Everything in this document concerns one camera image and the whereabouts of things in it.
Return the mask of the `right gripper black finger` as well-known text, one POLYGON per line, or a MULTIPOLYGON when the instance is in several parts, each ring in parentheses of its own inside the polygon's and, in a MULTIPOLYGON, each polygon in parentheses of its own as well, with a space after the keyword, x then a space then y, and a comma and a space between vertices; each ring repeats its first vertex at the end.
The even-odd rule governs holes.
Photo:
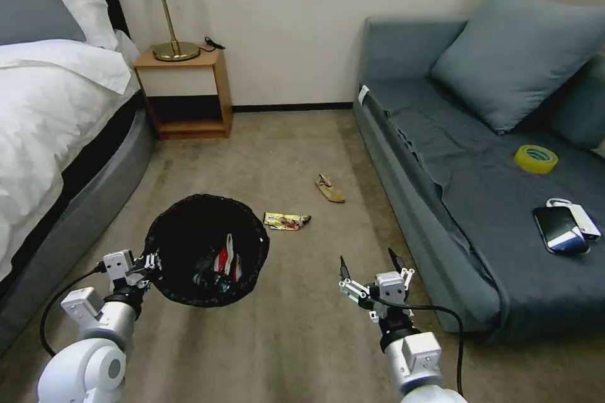
POLYGON ((350 300, 364 310, 373 310, 374 301, 371 297, 370 289, 368 285, 362 285, 351 278, 349 269, 343 256, 340 256, 340 282, 339 289, 344 293, 350 300))
POLYGON ((405 289, 409 289, 410 283, 415 275, 415 269, 406 267, 403 258, 396 254, 390 247, 388 248, 388 253, 396 272, 403 280, 403 286, 405 289))

